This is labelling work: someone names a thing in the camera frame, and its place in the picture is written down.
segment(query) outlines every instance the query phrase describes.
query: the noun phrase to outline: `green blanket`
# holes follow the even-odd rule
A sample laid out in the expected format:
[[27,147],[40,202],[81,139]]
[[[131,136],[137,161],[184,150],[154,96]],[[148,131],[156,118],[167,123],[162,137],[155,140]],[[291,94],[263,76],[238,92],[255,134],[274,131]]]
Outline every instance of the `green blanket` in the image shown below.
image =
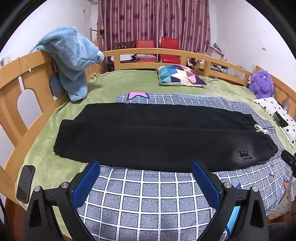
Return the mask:
[[[48,189],[56,188],[65,181],[70,182],[75,174],[81,172],[85,167],[85,163],[61,158],[53,152],[53,145],[61,121],[63,119],[74,119],[87,104],[114,102],[116,96],[129,92],[207,94],[248,103],[263,119],[273,122],[285,149],[291,153],[296,152],[296,146],[294,148],[290,146],[284,134],[271,117],[259,105],[253,102],[256,97],[247,88],[232,85],[218,79],[206,77],[201,77],[201,79],[207,83],[205,87],[161,86],[158,83],[157,71],[146,70],[120,70],[101,74],[97,78],[93,78],[88,86],[89,93],[87,98],[82,101],[69,102],[57,108],[28,152],[24,165],[34,165],[36,167],[31,194],[33,187],[37,185],[42,186],[43,189]],[[21,205],[27,209],[27,205],[24,203],[21,203]],[[54,210],[61,231],[66,236],[70,236],[58,208],[54,208]]]

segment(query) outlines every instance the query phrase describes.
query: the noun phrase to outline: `purple stuffed toy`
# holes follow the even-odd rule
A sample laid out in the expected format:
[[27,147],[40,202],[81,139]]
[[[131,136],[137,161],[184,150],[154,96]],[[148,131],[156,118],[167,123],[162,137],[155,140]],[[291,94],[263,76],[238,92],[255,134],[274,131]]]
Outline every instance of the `purple stuffed toy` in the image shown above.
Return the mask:
[[251,91],[257,99],[268,98],[274,92],[274,83],[270,74],[265,70],[260,70],[251,77],[249,86]]

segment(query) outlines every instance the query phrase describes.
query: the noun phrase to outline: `metal screw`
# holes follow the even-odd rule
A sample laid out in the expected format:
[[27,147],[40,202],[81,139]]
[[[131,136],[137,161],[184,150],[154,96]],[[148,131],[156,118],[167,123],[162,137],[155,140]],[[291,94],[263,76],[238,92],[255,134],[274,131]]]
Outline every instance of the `metal screw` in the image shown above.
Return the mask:
[[62,183],[62,185],[61,185],[62,188],[67,188],[68,186],[69,186],[69,183],[67,183],[67,182]]
[[39,192],[39,191],[40,191],[40,186],[36,186],[36,187],[34,188],[34,191],[35,191],[35,192]]
[[232,185],[231,185],[231,183],[224,183],[224,187],[226,187],[226,188],[231,188]]
[[258,192],[258,191],[259,191],[258,187],[255,187],[255,186],[252,186],[252,190],[253,190],[254,192]]

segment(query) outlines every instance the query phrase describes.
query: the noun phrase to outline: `striped pink curtain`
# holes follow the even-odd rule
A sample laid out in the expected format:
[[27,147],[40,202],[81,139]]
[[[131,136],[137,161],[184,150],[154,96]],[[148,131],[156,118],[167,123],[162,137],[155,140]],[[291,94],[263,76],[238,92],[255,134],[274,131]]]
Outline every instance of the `striped pink curtain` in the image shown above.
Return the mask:
[[210,43],[208,0],[99,0],[103,49],[115,42],[179,39],[179,49],[204,52]]

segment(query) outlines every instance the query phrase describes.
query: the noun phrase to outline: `white floral pillow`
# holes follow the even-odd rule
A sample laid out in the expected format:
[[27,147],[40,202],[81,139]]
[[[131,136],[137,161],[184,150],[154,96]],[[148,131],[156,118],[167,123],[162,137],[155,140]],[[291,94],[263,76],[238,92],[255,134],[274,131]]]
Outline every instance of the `white floral pillow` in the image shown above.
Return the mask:
[[288,114],[288,112],[277,102],[274,97],[262,98],[254,100],[255,103],[260,105],[272,118],[275,112],[278,112],[280,116],[288,123],[288,126],[281,128],[285,137],[293,147],[296,143],[296,122]]

